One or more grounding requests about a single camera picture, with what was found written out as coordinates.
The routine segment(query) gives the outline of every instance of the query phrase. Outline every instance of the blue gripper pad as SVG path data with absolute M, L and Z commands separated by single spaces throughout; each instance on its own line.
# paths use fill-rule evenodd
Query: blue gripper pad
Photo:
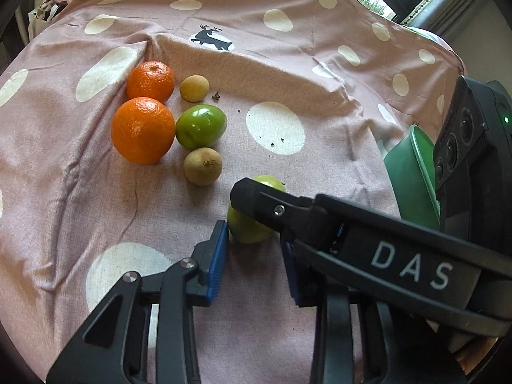
M 285 263 L 286 277 L 288 278 L 288 288 L 295 304 L 300 306 L 300 293 L 297 284 L 297 271 L 295 269 L 295 259 L 291 253 L 291 244 L 281 237 L 281 252 L 283 253 L 283 261 Z
M 187 296 L 193 306 L 209 307 L 219 294 L 228 244 L 228 228 L 217 221 L 208 241 L 194 248 L 192 258 L 199 263 L 195 277 L 187 283 Z
M 322 297 L 322 283 L 306 264 L 297 264 L 292 246 L 281 236 L 281 252 L 285 264 L 288 287 L 295 304 L 299 307 L 317 306 Z

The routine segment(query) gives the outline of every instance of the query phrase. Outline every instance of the kiwi fruit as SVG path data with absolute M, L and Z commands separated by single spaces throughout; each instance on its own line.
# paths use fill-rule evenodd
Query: kiwi fruit
M 183 171 L 189 182 L 206 186 L 215 182 L 222 172 L 222 157 L 215 150 L 202 147 L 185 158 Z

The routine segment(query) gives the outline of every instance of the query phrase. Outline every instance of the green plastic container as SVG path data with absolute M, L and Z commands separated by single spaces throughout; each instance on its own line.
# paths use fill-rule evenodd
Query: green plastic container
M 417 125 L 384 157 L 400 216 L 439 230 L 439 202 L 434 191 L 434 145 Z

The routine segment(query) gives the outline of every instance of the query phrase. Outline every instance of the camera lens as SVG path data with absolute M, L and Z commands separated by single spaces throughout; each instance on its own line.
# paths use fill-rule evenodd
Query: camera lens
M 438 159 L 437 161 L 437 165 L 436 165 L 436 176 L 437 176 L 437 180 L 441 180 L 443 178 L 443 171 L 444 171 L 444 168 L 443 168 L 443 160 L 441 159 L 441 157 Z
M 457 162 L 457 141 L 453 134 L 450 134 L 446 142 L 446 162 L 449 168 L 455 167 Z
M 467 109 L 460 116 L 460 136 L 464 143 L 469 143 L 473 136 L 473 119 Z

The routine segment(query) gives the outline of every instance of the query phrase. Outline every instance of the camera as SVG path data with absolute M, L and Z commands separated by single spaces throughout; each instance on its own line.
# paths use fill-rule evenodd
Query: camera
M 440 230 L 512 254 L 512 109 L 498 83 L 460 76 L 434 147 Z

